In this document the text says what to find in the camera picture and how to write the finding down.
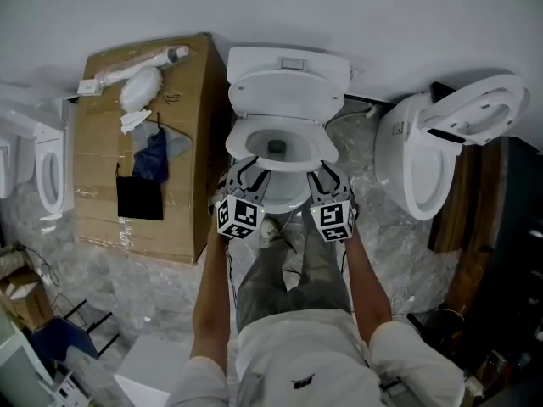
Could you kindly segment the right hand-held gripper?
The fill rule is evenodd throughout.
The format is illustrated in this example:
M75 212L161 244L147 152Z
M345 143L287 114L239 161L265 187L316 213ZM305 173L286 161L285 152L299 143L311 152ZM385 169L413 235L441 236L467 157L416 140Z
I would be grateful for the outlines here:
M356 204L349 177L335 163L322 160L321 181L316 172L307 173L312 204L310 213L315 226L327 243L343 241L353 234Z

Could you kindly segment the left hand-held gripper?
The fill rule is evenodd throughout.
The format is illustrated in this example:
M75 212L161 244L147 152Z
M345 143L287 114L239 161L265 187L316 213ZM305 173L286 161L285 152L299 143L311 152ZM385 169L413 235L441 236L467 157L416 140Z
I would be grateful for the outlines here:
M263 170L253 181L248 178L258 156L249 156L234 163L218 185L214 196L217 211L217 232L229 239L244 239L260 228L266 209L263 200L271 172Z

